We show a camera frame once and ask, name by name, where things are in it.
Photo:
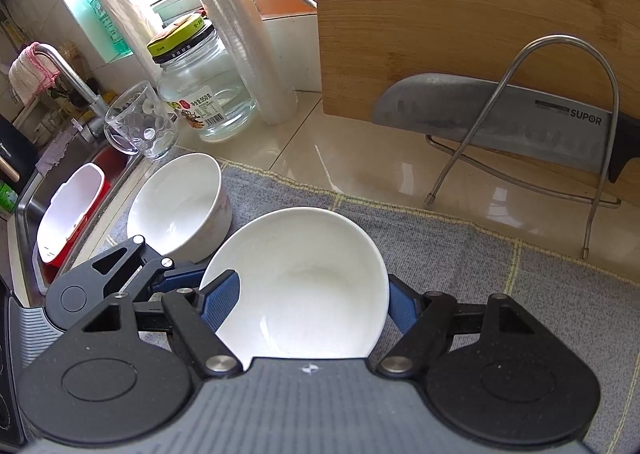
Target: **glass mug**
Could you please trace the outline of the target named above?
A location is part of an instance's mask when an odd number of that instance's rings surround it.
[[[148,81],[121,94],[104,121],[107,140],[124,154],[141,152],[150,160],[157,160],[178,141],[166,104]]]

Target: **black knife handle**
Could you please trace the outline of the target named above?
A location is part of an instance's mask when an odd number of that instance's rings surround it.
[[[616,139],[613,142],[613,152],[609,162],[610,182],[616,182],[626,162],[632,158],[640,158],[640,120],[620,113]]]

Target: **mug handle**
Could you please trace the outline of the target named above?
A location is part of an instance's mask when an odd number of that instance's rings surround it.
[[[132,144],[130,144],[129,147],[123,147],[118,142],[116,142],[116,139],[111,134],[111,126],[109,124],[104,124],[104,135],[107,137],[107,142],[109,142],[114,148],[116,148],[120,152],[124,154],[129,154],[130,156],[133,156],[139,153],[139,151],[135,147],[133,147]]]

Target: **knife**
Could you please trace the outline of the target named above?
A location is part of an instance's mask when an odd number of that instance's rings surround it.
[[[498,83],[423,73],[396,82],[378,99],[372,121],[461,142]],[[472,145],[599,173],[611,113],[583,102],[507,86]],[[640,120],[620,113],[609,163],[614,183],[627,161],[640,157]]]

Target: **bamboo cutting board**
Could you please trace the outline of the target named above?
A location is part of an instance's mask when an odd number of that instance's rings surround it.
[[[318,0],[318,28],[328,114],[370,120],[377,98],[416,73],[498,81],[525,44],[563,32],[604,54],[620,83],[621,110],[640,118],[640,0]],[[606,74],[572,47],[539,50],[512,83],[610,110]],[[536,163],[597,182],[595,175]],[[640,160],[606,190],[640,206]]]

